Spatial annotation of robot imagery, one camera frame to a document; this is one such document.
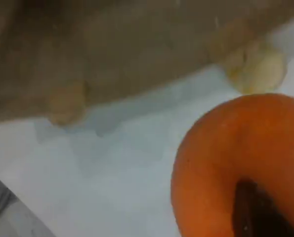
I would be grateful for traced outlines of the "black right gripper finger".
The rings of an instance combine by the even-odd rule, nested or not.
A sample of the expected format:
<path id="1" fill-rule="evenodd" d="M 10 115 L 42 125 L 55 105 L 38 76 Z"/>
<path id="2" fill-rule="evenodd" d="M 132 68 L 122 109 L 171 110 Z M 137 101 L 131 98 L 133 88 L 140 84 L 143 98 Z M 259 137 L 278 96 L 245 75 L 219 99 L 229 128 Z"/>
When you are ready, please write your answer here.
<path id="1" fill-rule="evenodd" d="M 294 237 L 294 227 L 271 197 L 248 179 L 236 185 L 232 228 L 236 237 Z"/>

